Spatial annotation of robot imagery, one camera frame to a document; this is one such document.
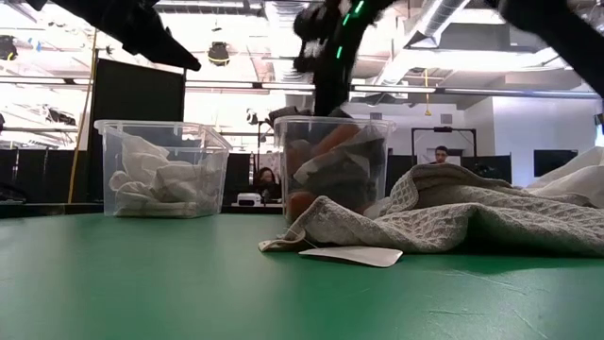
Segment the person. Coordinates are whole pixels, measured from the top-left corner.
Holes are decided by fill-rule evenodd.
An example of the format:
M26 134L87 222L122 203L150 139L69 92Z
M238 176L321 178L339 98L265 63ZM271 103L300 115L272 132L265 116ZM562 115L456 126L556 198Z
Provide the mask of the person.
M254 190L262 196L264 203L281 198L281 186L277 183L275 173L268 167L261 168L254 176Z
M449 149L446 146L439 146L434 151L434 156L436 157L436 161L431 164L443 164L446 163L446 158L449 157Z

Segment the woman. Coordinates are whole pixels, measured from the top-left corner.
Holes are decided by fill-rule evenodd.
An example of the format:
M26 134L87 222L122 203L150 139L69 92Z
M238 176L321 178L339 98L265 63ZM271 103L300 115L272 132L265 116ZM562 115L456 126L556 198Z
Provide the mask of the woman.
M254 176L254 190L262 195L264 203L281 198L281 186L277 184L273 170L267 167L261 168Z

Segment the man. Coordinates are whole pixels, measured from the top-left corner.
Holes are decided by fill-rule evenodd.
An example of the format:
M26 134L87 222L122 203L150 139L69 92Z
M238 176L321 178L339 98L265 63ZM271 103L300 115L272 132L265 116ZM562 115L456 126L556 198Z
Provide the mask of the man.
M434 151L434 156L436 156L436 161L431 164L443 164L446 163L446 158L449 157L449 149L446 146L439 146Z

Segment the green table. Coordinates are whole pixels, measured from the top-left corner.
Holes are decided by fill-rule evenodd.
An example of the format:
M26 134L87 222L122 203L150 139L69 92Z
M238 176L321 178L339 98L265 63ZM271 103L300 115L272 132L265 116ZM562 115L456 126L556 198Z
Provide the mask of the green table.
M0 220L0 339L601 339L604 261L263 254L282 217Z

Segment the clear plastic bin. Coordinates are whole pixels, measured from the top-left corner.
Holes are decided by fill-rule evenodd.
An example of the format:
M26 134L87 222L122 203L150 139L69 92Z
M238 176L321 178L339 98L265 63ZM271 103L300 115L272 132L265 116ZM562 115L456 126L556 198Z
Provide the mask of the clear plastic bin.
M293 223L318 196L361 214L382 199L394 127L378 120L278 118L275 143L286 219Z
M191 218L219 213L230 144L192 123L94 122L103 136L110 216Z

